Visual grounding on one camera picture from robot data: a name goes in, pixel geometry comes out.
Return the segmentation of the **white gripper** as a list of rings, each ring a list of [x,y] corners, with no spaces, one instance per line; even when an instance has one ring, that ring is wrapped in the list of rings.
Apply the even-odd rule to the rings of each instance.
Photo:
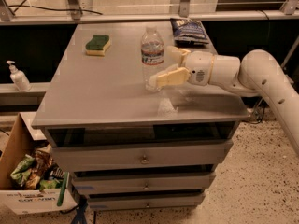
[[[212,53],[203,51],[190,53],[188,49],[175,46],[167,46],[166,53],[176,64],[151,76],[149,84],[152,87],[161,88],[168,85],[180,85],[186,81],[199,86],[205,86],[208,83],[212,69],[212,59],[214,58]],[[178,66],[182,65],[184,59],[185,67]]]

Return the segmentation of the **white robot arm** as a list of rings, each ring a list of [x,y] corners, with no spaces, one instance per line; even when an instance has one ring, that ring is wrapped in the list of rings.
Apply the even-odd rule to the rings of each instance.
[[[154,88],[179,85],[215,85],[241,97],[262,97],[299,154],[299,94],[281,66],[268,52],[255,49],[243,59],[206,51],[189,51],[169,46],[173,65],[153,75]]]

